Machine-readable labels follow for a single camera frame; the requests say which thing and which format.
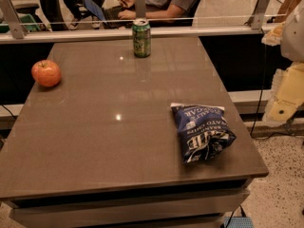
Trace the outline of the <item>yellow-white gripper body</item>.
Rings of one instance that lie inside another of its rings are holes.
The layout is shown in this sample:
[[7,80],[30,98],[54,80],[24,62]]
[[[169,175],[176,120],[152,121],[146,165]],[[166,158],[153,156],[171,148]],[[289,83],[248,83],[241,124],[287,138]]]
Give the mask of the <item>yellow-white gripper body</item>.
[[304,104],[304,64],[293,62],[278,69],[272,81],[271,97],[265,106],[263,122],[284,124]]

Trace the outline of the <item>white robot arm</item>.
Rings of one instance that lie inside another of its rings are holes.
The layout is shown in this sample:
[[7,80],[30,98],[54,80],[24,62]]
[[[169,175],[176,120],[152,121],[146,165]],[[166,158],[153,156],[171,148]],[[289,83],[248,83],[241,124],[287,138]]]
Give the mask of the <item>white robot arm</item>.
[[281,55],[292,62],[287,69],[276,70],[262,118],[268,125],[285,124],[304,104],[304,0],[262,38],[262,43],[280,46]]

